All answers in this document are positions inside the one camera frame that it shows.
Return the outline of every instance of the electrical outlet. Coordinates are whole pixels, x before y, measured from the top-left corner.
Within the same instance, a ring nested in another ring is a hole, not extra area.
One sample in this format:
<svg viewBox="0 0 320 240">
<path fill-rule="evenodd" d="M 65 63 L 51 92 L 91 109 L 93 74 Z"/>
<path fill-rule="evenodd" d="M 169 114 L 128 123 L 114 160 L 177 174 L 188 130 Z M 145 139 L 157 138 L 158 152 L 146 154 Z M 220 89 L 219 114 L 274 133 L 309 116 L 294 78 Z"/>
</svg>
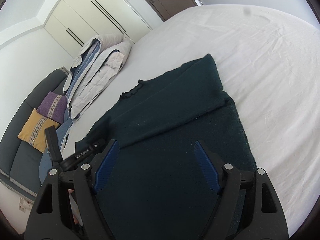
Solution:
<svg viewBox="0 0 320 240">
<path fill-rule="evenodd" d="M 23 213 L 26 212 L 26 208 L 20 203 L 19 203 L 19 210 L 21 210 Z"/>
</svg>

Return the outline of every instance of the sofa cushion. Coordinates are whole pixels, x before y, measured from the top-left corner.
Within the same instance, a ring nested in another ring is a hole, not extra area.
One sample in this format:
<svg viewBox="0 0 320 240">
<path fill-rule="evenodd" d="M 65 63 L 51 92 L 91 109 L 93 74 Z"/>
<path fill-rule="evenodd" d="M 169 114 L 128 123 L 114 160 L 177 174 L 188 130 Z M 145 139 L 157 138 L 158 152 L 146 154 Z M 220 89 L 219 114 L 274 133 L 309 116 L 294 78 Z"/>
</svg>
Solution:
<svg viewBox="0 0 320 240">
<path fill-rule="evenodd" d="M 0 170 L 9 177 L 10 169 L 21 140 L 17 137 L 32 113 L 33 108 L 23 102 L 12 118 L 0 143 Z"/>
<path fill-rule="evenodd" d="M 41 186 L 39 179 L 41 157 L 41 152 L 22 141 L 10 171 L 10 180 L 33 196 L 36 196 Z"/>
</svg>

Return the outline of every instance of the bed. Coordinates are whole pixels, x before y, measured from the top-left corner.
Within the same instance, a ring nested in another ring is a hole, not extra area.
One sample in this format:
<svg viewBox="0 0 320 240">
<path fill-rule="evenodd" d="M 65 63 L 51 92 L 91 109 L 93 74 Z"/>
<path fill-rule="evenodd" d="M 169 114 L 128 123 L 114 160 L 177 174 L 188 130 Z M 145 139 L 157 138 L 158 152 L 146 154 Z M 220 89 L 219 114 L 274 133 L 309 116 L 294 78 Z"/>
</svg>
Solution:
<svg viewBox="0 0 320 240">
<path fill-rule="evenodd" d="M 319 41 L 318 29 L 270 8 L 210 5 L 180 12 L 132 47 L 119 75 L 73 124 L 63 157 L 139 79 L 210 53 L 292 236 L 320 194 Z"/>
</svg>

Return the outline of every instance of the white wardrobe door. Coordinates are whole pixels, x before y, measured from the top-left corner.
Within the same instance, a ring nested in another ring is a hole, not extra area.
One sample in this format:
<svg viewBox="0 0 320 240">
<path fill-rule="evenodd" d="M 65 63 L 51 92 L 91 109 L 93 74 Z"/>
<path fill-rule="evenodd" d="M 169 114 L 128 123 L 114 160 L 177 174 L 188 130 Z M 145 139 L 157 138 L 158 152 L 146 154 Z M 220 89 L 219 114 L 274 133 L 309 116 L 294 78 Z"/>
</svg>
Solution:
<svg viewBox="0 0 320 240">
<path fill-rule="evenodd" d="M 73 58 L 79 54 L 81 46 L 55 16 L 50 16 L 44 28 Z"/>
<path fill-rule="evenodd" d="M 52 13 L 81 43 L 85 44 L 97 33 L 64 0 Z"/>
<path fill-rule="evenodd" d="M 137 42 L 150 32 L 148 26 L 124 0 L 96 0 L 125 30 L 126 34 Z"/>
<path fill-rule="evenodd" d="M 64 0 L 98 34 L 122 33 L 91 0 Z"/>
</svg>

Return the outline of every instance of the dark gray sofa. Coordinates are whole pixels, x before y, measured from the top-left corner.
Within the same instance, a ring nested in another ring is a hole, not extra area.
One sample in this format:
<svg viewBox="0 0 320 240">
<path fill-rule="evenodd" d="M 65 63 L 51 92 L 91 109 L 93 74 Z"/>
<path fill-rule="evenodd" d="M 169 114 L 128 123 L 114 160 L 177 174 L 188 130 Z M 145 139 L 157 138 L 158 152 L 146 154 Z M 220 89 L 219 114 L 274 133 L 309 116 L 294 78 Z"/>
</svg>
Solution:
<svg viewBox="0 0 320 240">
<path fill-rule="evenodd" d="M 42 153 L 18 139 L 18 135 L 32 110 L 40 106 L 49 91 L 63 94 L 67 76 L 68 71 L 60 68 L 41 81 L 21 104 L 0 143 L 0 182 L 32 202 L 41 186 L 39 164 Z"/>
</svg>

